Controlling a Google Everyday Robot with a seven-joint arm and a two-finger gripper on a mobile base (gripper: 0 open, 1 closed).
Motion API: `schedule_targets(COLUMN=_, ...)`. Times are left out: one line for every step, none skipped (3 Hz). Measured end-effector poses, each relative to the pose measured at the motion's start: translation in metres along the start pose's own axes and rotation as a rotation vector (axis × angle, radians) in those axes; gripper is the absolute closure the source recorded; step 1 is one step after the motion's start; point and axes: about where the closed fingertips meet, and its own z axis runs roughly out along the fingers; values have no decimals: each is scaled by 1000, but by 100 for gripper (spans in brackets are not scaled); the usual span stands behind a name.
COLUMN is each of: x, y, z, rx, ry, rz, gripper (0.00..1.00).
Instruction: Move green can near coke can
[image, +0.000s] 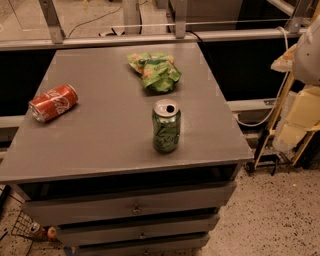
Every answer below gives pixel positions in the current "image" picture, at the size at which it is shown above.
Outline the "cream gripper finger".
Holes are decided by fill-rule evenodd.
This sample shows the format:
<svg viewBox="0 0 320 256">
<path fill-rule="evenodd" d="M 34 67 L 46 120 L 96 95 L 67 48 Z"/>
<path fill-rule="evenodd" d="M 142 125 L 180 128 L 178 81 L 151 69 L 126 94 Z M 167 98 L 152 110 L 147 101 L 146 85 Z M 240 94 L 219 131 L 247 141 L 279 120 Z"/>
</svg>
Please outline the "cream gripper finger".
<svg viewBox="0 0 320 256">
<path fill-rule="evenodd" d="M 296 44 L 292 45 L 279 58 L 273 61 L 271 69 L 278 72 L 290 72 L 293 70 L 294 53 Z"/>
<path fill-rule="evenodd" d="M 303 139 L 307 130 L 320 122 L 320 87 L 307 85 L 298 93 L 290 91 L 276 126 L 272 145 L 286 152 Z"/>
</svg>

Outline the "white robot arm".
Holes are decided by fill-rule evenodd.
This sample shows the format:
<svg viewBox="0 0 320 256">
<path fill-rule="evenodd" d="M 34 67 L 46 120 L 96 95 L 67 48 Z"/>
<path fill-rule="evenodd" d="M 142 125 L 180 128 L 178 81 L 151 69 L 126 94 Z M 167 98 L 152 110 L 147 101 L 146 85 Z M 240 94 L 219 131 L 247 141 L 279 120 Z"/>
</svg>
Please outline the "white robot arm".
<svg viewBox="0 0 320 256">
<path fill-rule="evenodd" d="M 320 16 L 271 68 L 291 71 L 296 80 L 305 84 L 298 93 L 289 92 L 286 96 L 272 142 L 277 151 L 289 151 L 320 121 Z"/>
</svg>

